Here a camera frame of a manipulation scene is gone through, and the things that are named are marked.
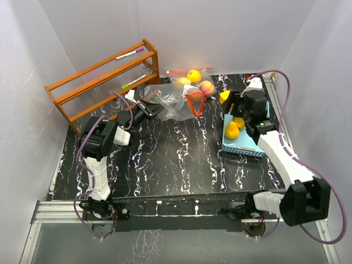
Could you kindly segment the yellow fake bell pepper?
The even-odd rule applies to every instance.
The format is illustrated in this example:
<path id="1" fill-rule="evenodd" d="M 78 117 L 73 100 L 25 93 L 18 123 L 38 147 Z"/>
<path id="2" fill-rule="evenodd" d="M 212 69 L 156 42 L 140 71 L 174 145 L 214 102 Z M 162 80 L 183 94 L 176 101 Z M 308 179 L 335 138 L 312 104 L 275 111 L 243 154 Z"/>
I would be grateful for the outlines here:
<path id="1" fill-rule="evenodd" d="M 225 90 L 225 91 L 221 92 L 219 94 L 219 102 L 220 102 L 220 104 L 223 104 L 228 99 L 229 95 L 230 95 L 230 91 L 229 90 Z"/>

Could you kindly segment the orange yellow fake pepper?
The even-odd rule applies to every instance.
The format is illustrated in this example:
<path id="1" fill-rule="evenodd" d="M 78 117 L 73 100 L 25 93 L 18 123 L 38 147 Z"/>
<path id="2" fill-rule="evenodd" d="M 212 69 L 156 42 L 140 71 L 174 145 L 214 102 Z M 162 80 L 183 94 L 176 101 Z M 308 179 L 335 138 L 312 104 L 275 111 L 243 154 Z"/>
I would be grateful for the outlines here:
<path id="1" fill-rule="evenodd" d="M 236 124 L 238 129 L 245 128 L 245 121 L 242 118 L 235 117 L 234 118 L 234 123 Z"/>

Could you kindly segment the yellow fake pear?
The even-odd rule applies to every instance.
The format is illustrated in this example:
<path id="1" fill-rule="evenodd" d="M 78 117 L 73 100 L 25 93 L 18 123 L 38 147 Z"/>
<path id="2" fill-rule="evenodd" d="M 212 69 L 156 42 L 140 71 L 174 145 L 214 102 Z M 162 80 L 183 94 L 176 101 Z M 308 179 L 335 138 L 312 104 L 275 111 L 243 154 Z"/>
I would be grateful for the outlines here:
<path id="1" fill-rule="evenodd" d="M 224 130 L 224 136 L 229 140 L 234 140 L 238 138 L 240 134 L 237 123 L 234 119 L 232 119 L 226 126 Z"/>

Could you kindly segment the clear zip bag with peppers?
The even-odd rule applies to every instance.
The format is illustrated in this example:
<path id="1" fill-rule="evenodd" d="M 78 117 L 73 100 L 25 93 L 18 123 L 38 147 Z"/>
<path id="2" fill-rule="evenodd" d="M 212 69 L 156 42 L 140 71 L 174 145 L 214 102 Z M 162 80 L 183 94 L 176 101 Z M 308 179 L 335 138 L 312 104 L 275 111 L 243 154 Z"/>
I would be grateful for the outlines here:
<path id="1" fill-rule="evenodd" d="M 202 114 L 206 97 L 196 86 L 173 82 L 146 86 L 144 100 L 148 103 L 159 104 L 164 108 L 158 114 L 160 120 L 172 119 L 180 122 L 199 117 Z"/>

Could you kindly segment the clear zip bag with fruit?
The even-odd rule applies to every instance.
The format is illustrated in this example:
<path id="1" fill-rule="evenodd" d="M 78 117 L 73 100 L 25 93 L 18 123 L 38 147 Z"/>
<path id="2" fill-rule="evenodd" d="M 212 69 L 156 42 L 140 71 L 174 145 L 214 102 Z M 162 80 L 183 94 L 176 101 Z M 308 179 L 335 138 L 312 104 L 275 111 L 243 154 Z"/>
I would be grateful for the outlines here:
<path id="1" fill-rule="evenodd" d="M 191 70 L 166 71 L 166 74 L 172 83 L 197 87 L 203 92 L 206 98 L 208 98 L 213 96 L 216 91 L 213 80 L 209 74 L 210 70 L 210 67 L 205 67 Z"/>

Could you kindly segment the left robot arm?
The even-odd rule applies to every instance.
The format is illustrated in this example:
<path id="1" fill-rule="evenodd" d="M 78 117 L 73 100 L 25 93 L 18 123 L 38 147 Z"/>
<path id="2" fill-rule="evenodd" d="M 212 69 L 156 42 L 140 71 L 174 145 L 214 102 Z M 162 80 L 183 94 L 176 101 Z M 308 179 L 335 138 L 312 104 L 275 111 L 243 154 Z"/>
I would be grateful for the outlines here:
<path id="1" fill-rule="evenodd" d="M 136 107 L 120 111 L 116 118 L 93 116 L 86 123 L 79 140 L 77 163 L 87 170 L 89 176 L 88 204 L 101 219 L 109 219 L 114 207 L 108 202 L 111 190 L 107 176 L 107 158 L 114 145 L 127 146 L 129 129 L 146 118 L 154 118 L 164 110 L 157 103 L 137 100 Z"/>

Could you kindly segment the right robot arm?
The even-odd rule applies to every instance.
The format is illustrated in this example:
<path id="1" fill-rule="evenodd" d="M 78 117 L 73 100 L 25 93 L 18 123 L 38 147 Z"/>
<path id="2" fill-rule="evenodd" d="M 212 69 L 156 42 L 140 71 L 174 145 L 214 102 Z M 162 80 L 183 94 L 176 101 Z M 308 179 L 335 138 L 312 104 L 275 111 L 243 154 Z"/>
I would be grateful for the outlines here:
<path id="1" fill-rule="evenodd" d="M 224 127 L 224 138 L 235 140 L 239 130 L 245 129 L 273 163 L 286 189 L 283 195 L 268 190 L 248 193 L 246 214 L 258 218 L 266 211 L 283 218 L 288 226 L 327 218 L 331 187 L 287 153 L 290 148 L 270 117 L 266 94 L 262 90 L 224 91 L 219 101 L 225 113 L 232 117 Z"/>

